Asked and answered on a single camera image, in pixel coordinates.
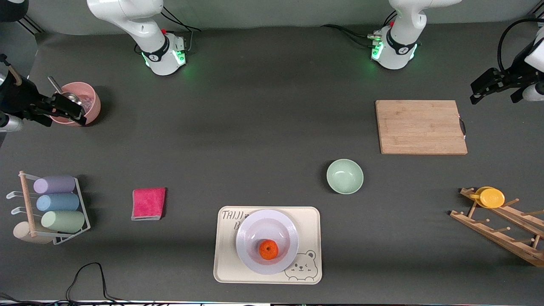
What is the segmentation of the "white round plate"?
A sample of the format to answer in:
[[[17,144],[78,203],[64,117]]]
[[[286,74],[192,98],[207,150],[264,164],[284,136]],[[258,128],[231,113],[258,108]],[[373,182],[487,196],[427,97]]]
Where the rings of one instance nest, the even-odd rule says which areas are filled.
[[[266,241],[272,241],[277,246],[278,252],[273,259],[264,259],[260,254],[260,246]],[[294,222],[277,210],[251,213],[241,223],[235,239],[239,259],[260,275],[274,275],[287,269],[297,255],[299,242]]]

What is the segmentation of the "yellow cup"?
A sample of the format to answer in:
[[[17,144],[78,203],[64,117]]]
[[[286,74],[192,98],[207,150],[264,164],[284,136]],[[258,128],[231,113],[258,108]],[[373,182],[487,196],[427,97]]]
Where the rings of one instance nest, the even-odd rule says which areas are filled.
[[[474,200],[479,206],[486,209],[495,209],[505,203],[505,196],[502,191],[494,187],[481,187],[470,194],[469,198]]]

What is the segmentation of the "metal scoop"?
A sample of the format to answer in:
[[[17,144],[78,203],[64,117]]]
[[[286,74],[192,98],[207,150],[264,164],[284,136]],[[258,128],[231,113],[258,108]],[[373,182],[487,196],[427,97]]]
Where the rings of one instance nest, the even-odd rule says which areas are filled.
[[[60,87],[58,82],[54,79],[53,76],[48,76],[47,79],[49,80],[49,83],[51,83],[51,85],[54,87],[54,89],[56,90],[56,92],[58,94],[63,95],[67,99],[70,99],[72,102],[74,102],[74,103],[76,103],[76,104],[78,104],[80,106],[82,105],[82,102],[79,99],[79,97],[75,93],[72,93],[70,91],[64,91],[62,89],[62,87]]]

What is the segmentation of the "orange fruit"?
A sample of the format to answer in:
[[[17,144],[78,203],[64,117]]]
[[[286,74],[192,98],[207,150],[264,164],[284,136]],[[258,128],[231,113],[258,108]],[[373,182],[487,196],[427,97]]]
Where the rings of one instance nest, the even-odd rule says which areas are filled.
[[[273,260],[279,255],[279,247],[274,240],[266,239],[260,242],[258,253],[264,260]]]

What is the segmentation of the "pale green bowl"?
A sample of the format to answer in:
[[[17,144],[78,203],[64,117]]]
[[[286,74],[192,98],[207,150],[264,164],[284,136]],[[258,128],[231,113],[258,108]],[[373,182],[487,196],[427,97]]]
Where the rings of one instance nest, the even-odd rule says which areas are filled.
[[[326,180],[336,193],[353,194],[362,187],[365,176],[361,167],[351,159],[336,159],[326,171]]]

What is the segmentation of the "wooden rack rod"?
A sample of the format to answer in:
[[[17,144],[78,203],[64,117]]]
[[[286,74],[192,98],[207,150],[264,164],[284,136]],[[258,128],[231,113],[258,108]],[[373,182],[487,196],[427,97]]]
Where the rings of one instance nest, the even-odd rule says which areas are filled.
[[[33,215],[33,210],[31,205],[30,192],[28,190],[26,173],[23,170],[19,171],[19,177],[21,182],[23,199],[25,200],[25,209],[26,209],[27,221],[28,221],[29,230],[30,230],[29,234],[31,235],[31,237],[35,238],[38,235],[36,233],[36,227],[35,227],[34,215]]]

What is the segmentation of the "blue cup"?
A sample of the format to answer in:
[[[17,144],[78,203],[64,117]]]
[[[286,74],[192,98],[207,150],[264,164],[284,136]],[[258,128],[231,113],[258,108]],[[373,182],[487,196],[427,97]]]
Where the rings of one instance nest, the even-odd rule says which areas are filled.
[[[49,211],[77,211],[79,208],[79,196],[74,193],[43,194],[37,199],[37,209],[43,212]]]

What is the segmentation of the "beige bear print tray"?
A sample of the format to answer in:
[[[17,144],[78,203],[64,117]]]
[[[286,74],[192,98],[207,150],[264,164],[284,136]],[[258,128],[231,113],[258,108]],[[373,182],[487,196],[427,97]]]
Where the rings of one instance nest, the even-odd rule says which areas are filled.
[[[299,248],[293,263],[281,273],[260,275],[239,259],[235,239],[241,223],[255,211],[277,210],[294,222],[299,234]],[[222,207],[216,225],[213,274],[220,283],[319,283],[321,268],[320,213],[314,207]]]

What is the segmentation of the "wooden dish rack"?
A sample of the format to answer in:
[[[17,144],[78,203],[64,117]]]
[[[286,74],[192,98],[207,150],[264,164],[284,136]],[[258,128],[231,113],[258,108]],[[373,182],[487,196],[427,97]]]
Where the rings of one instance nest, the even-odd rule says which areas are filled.
[[[472,206],[468,213],[452,210],[449,212],[449,216],[478,234],[481,234],[491,242],[501,246],[501,248],[515,254],[525,262],[530,263],[532,266],[544,268],[544,209],[532,212],[523,212],[515,209],[513,205],[519,203],[519,198],[509,201],[505,200],[505,203],[501,207],[486,209],[470,199],[470,194],[474,194],[478,189],[461,188],[459,190],[460,195],[469,199],[472,202]],[[489,218],[482,220],[474,219],[473,215],[476,209],[491,211],[517,228],[532,234],[532,236],[530,238],[512,238],[507,234],[511,230],[510,226],[494,229],[488,225],[490,222]]]

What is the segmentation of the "pink folded cloth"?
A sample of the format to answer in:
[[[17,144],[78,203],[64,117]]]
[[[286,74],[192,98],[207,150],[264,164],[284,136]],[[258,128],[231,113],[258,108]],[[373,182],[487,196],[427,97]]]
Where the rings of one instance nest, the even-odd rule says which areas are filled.
[[[142,188],[132,192],[132,221],[158,221],[163,217],[167,188]]]

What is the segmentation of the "beige cup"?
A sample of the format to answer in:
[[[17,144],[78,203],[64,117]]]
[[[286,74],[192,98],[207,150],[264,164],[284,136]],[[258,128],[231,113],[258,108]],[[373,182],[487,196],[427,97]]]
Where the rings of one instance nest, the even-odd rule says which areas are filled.
[[[15,225],[12,234],[15,238],[18,238],[25,242],[31,242],[34,244],[48,244],[54,241],[55,238],[52,236],[40,236],[32,237],[30,233],[30,225],[27,221],[22,221],[19,224]]]

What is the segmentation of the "pink bowl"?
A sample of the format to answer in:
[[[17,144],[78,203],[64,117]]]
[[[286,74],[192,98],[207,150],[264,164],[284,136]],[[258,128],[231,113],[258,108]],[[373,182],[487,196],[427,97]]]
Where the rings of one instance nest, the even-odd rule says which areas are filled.
[[[61,86],[64,91],[76,94],[82,102],[82,107],[87,118],[85,127],[90,126],[97,119],[101,111],[101,101],[95,89],[85,82],[72,82]]]

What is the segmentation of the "wooden cutting board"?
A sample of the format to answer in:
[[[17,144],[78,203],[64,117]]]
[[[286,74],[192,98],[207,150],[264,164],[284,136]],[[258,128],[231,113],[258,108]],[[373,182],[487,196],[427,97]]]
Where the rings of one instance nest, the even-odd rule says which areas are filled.
[[[375,101],[380,151],[386,155],[466,155],[456,101]]]

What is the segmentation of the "purple cup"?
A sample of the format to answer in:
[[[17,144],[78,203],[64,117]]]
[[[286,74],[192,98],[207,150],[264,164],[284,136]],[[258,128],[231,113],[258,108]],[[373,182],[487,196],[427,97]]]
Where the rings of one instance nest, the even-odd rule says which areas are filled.
[[[35,180],[33,184],[37,194],[71,193],[75,188],[72,176],[46,176]]]

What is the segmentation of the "green cup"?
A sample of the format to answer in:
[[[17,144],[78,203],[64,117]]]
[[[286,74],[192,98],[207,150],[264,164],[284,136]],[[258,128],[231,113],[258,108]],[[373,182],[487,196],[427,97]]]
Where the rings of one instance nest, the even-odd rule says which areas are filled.
[[[80,211],[48,211],[41,217],[41,225],[47,229],[74,234],[83,228],[84,214]]]

